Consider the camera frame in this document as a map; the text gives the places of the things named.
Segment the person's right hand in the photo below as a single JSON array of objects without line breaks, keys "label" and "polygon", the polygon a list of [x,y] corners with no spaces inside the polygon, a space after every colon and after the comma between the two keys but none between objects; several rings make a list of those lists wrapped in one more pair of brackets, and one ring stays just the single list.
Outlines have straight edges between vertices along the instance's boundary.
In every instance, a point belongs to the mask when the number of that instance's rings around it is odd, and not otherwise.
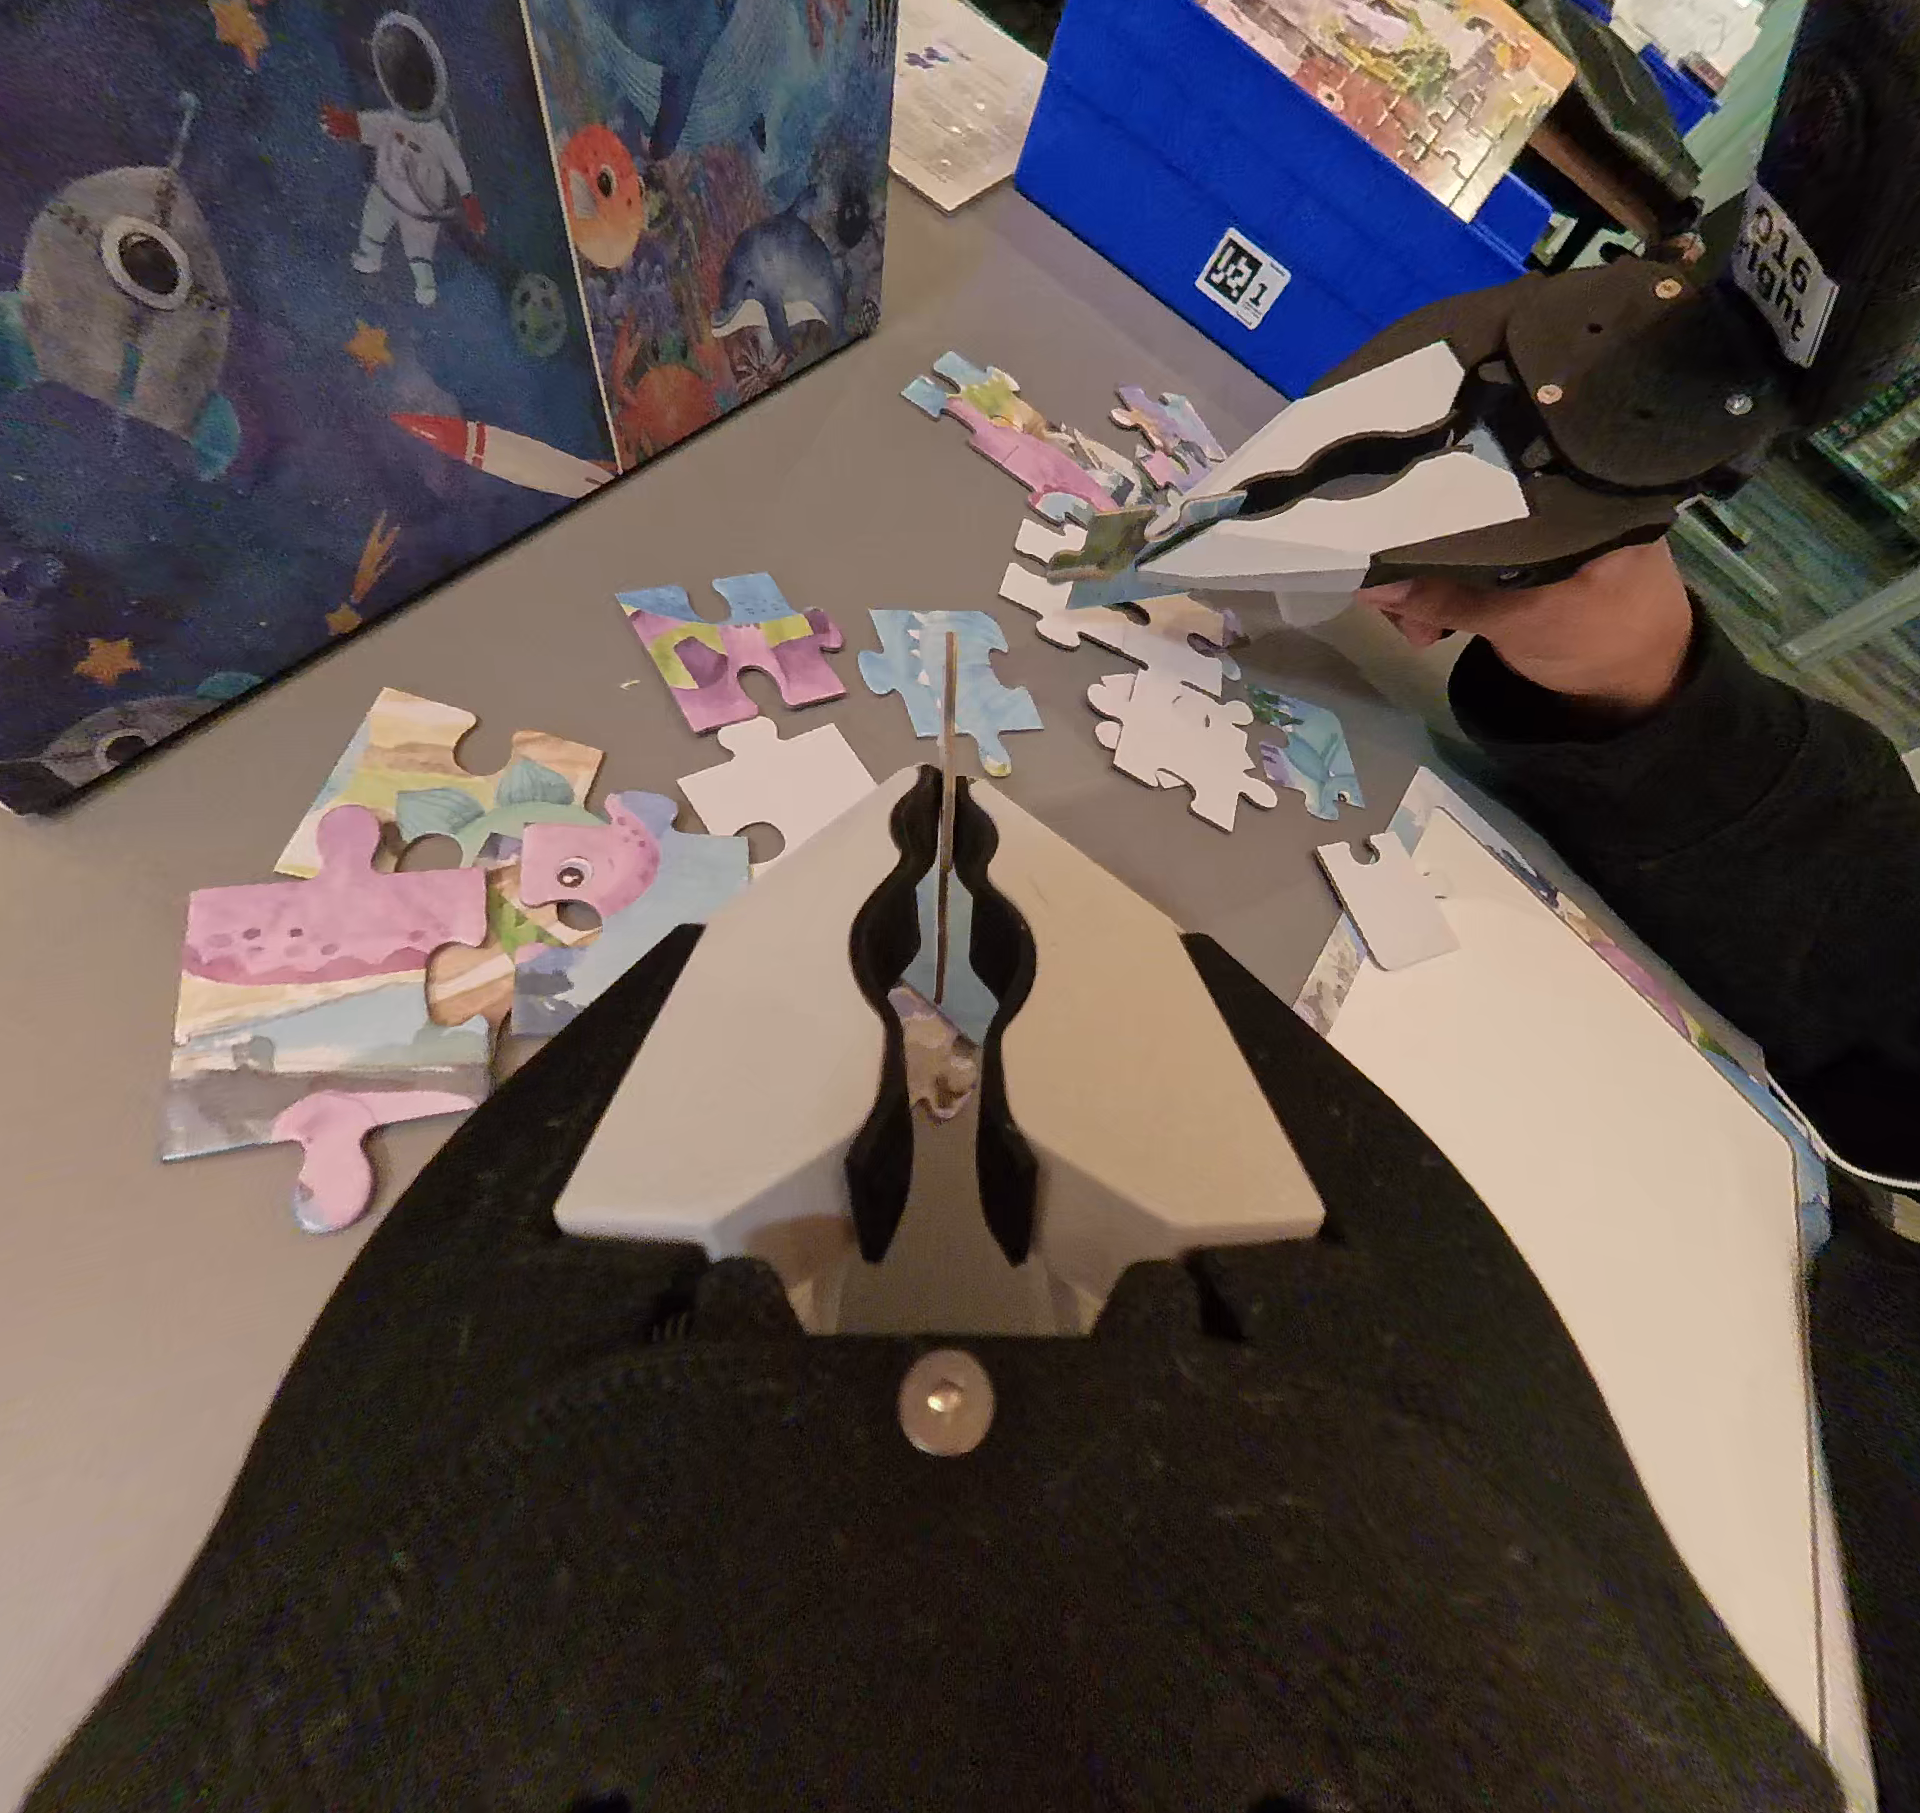
[{"label": "person's right hand", "polygon": [[1678,675],[1693,601],[1665,538],[1625,545],[1542,586],[1407,580],[1359,587],[1414,647],[1488,639],[1508,670],[1556,695],[1656,699]]}]

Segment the light blue jigsaw piece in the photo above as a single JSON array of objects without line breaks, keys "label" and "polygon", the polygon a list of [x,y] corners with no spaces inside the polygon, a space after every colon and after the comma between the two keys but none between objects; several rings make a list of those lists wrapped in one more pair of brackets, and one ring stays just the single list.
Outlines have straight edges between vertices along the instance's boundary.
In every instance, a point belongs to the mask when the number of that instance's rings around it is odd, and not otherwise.
[{"label": "light blue jigsaw piece", "polygon": [[950,892],[954,868],[954,826],[955,826],[955,696],[958,696],[958,632],[947,626],[941,632],[941,677],[939,677],[939,826],[935,842],[935,943],[932,943],[932,1003],[947,1006],[947,967],[951,951],[950,934]]}]

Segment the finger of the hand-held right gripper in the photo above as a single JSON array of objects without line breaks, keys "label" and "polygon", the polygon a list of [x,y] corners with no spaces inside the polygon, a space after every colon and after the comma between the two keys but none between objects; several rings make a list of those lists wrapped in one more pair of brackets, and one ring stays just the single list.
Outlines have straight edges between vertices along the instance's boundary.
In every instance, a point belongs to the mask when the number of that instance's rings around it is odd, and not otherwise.
[{"label": "finger of the hand-held right gripper", "polygon": [[1254,513],[1326,482],[1394,476],[1416,457],[1470,447],[1455,417],[1464,382],[1467,364],[1435,339],[1290,403],[1233,453],[1259,474]]},{"label": "finger of the hand-held right gripper", "polygon": [[1523,486],[1500,461],[1474,447],[1416,457],[1394,476],[1326,482],[1271,513],[1254,513],[1259,474],[1233,455],[1182,498],[1182,542],[1142,553],[1115,580],[1115,599],[1163,596],[1271,596],[1342,599],[1359,587],[1371,562],[1403,545],[1523,521]]}]

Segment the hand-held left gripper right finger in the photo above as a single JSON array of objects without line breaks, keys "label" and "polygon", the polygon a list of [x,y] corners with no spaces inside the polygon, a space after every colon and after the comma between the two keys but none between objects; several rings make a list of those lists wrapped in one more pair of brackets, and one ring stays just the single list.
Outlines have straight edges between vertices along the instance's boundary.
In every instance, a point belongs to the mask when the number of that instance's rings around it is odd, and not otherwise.
[{"label": "hand-held left gripper right finger", "polygon": [[996,1249],[1094,1323],[1138,1262],[1305,1242],[1326,1210],[1182,931],[986,781],[954,802],[992,998],[976,1160]]}]

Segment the pile of jigsaw pieces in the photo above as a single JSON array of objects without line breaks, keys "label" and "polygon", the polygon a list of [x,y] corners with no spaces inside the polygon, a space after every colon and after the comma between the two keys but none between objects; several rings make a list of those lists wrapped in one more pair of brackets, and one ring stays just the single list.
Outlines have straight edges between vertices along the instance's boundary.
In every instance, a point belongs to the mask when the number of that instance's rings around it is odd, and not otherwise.
[{"label": "pile of jigsaw pieces", "polygon": [[[1118,385],[1113,422],[1123,449],[1050,424],[998,365],[945,354],[902,395],[931,417],[951,417],[972,447],[1019,483],[1027,514],[998,578],[998,601],[1031,621],[1056,652],[1096,649],[1117,673],[1090,679],[1083,714],[1113,770],[1148,790],[1172,790],[1208,828],[1293,793],[1310,819],[1342,823],[1359,806],[1358,770],[1339,718],[1257,675],[1233,647],[1234,621],[1180,596],[1071,611],[1044,562],[1081,542],[1097,505],[1160,505],[1225,462],[1194,403],[1172,389]],[[1000,677],[1010,652],[992,611],[881,606],[876,647],[857,659],[866,690],[894,702],[924,743],[939,735],[941,632],[958,632],[955,741],[980,773],[1012,773],[1012,740],[1044,727],[1039,699]],[[758,710],[711,740],[725,755],[682,780],[684,801],[712,833],[776,832],[788,849],[861,799],[874,776],[828,723],[783,735]]]}]

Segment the illustrated puzzle box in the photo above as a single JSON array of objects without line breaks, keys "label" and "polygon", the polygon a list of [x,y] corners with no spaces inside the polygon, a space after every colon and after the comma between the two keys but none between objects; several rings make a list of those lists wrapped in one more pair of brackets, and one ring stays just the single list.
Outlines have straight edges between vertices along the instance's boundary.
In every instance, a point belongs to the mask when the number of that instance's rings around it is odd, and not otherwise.
[{"label": "illustrated puzzle box", "polygon": [[3,0],[3,796],[876,328],[900,0]]}]

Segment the printed paper sheet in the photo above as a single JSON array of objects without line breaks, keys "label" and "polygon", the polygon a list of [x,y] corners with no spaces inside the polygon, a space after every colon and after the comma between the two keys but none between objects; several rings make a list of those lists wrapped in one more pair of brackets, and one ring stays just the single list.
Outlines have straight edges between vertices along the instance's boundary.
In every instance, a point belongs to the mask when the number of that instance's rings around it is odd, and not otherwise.
[{"label": "printed paper sheet", "polygon": [[1044,61],[967,0],[900,0],[891,172],[941,214],[1007,185]]}]

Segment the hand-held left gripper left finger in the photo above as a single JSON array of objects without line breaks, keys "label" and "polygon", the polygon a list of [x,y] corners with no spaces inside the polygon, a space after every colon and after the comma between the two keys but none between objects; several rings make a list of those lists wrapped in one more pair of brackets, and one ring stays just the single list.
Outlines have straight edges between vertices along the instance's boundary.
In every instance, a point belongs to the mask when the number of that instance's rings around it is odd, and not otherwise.
[{"label": "hand-held left gripper left finger", "polygon": [[898,868],[900,770],[696,931],[555,1202],[563,1235],[691,1244],[774,1268],[800,1323],[833,1323],[855,1219],[844,1160],[876,1105],[891,1006],[855,983],[857,911]]}]

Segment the person's right forearm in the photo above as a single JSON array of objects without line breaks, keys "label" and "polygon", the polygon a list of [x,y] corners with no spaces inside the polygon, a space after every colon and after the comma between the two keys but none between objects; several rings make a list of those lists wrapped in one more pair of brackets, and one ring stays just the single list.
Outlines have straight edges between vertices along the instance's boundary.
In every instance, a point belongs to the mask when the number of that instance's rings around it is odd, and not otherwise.
[{"label": "person's right forearm", "polygon": [[1607,718],[1474,639],[1451,718],[1642,943],[1741,1029],[1846,1167],[1918,1173],[1918,796],[1867,723],[1693,605],[1665,702]]}]

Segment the puzzle tray with painted border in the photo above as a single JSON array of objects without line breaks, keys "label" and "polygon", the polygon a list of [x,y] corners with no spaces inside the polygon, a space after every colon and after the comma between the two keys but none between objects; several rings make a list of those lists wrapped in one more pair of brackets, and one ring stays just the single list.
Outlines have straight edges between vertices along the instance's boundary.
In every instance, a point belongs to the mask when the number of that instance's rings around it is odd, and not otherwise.
[{"label": "puzzle tray with painted border", "polygon": [[1652,1511],[1741,1651],[1879,1809],[1812,1388],[1812,1148],[1597,911],[1418,770],[1390,835],[1451,950],[1337,921],[1296,1010],[1451,1160],[1566,1323]]}]

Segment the green blue jigsaw piece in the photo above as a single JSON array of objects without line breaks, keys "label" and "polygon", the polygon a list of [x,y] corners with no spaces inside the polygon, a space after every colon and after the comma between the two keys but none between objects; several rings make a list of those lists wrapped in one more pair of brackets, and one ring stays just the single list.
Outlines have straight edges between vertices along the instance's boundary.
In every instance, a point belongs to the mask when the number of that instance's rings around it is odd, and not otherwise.
[{"label": "green blue jigsaw piece", "polygon": [[1083,542],[1046,562],[1046,578],[1065,586],[1065,606],[1071,611],[1179,596],[1194,580],[1179,566],[1172,571],[1155,566],[1168,562],[1176,549],[1213,524],[1240,518],[1244,505],[1244,492],[1228,492],[1168,505],[1096,513],[1087,524]]}]

